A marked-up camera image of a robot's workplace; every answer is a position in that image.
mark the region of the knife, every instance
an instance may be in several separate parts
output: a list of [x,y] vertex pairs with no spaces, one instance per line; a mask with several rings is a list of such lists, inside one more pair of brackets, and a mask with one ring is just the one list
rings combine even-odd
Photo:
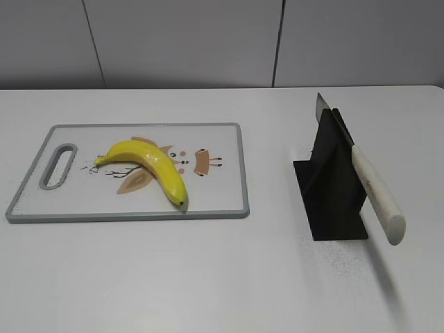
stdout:
[[388,242],[391,245],[398,245],[402,238],[404,238],[406,223],[404,214],[401,212],[395,198],[370,160],[353,142],[343,120],[330,109],[324,98],[318,93],[318,98],[316,99],[316,120],[318,123],[323,112],[332,112],[341,132],[350,145],[353,167],[370,199]]

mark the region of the white cutting board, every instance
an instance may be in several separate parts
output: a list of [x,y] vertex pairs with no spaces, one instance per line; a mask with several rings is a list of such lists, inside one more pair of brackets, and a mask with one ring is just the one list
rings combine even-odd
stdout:
[[[175,162],[189,194],[186,212],[169,202],[145,170],[131,171],[138,164],[94,168],[98,155],[132,137],[154,142]],[[42,174],[64,144],[77,148],[67,177],[59,187],[44,189]],[[236,218],[248,213],[239,125],[195,123],[54,126],[6,216],[11,223],[39,223]]]

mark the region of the knife handle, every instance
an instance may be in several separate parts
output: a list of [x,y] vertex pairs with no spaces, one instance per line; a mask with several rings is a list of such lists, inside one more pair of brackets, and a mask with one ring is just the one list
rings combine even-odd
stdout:
[[382,229],[391,245],[398,245],[405,233],[405,218],[386,183],[358,146],[352,146],[352,164],[366,190]]

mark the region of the black knife holder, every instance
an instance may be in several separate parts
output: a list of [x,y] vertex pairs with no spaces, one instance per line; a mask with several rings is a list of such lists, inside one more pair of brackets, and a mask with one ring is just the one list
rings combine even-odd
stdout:
[[324,109],[310,160],[293,162],[315,241],[368,238],[359,215],[366,192],[341,126],[339,111]]

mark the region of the banana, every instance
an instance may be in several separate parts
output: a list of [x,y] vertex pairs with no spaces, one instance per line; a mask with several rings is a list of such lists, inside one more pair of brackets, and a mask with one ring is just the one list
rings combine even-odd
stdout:
[[115,144],[105,156],[94,161],[96,166],[111,162],[136,162],[147,168],[159,181],[166,196],[177,206],[188,200],[187,189],[169,157],[147,142],[129,140]]

